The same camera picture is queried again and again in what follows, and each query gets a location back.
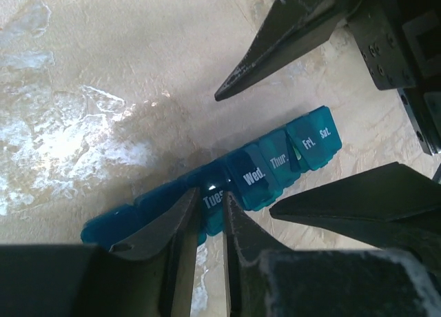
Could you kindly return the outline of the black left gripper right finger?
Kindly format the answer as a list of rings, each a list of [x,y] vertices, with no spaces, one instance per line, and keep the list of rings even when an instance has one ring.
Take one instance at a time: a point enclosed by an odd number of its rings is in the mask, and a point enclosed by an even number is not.
[[[291,249],[223,195],[231,316],[439,316],[440,292],[412,255]]]

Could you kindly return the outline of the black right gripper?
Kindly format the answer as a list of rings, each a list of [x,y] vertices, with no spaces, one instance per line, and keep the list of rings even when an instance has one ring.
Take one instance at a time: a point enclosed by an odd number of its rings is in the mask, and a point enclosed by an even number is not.
[[[440,153],[440,0],[364,0],[347,19],[379,90],[397,90],[423,151]]]

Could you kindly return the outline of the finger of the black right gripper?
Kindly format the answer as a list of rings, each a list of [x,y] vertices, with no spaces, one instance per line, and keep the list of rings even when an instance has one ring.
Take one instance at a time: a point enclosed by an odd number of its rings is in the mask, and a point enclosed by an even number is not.
[[[440,184],[400,163],[289,196],[270,214],[379,248],[440,251]]]
[[[275,0],[247,53],[216,91],[222,101],[328,41],[364,0]]]

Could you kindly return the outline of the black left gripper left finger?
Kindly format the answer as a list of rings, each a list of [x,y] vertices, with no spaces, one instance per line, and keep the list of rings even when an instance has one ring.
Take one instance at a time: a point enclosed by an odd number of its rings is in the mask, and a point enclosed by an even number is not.
[[[2,245],[2,316],[188,316],[199,190],[106,250],[97,245]]]

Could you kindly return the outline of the teal weekly pill organizer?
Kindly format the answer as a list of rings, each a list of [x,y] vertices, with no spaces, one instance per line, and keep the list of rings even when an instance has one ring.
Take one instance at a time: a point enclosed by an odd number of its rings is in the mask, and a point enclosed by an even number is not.
[[[189,189],[201,194],[198,242],[223,230],[222,201],[232,192],[246,211],[271,205],[301,174],[324,167],[341,149],[336,124],[327,106],[115,207],[83,227],[81,240],[105,249],[139,231],[166,212]]]

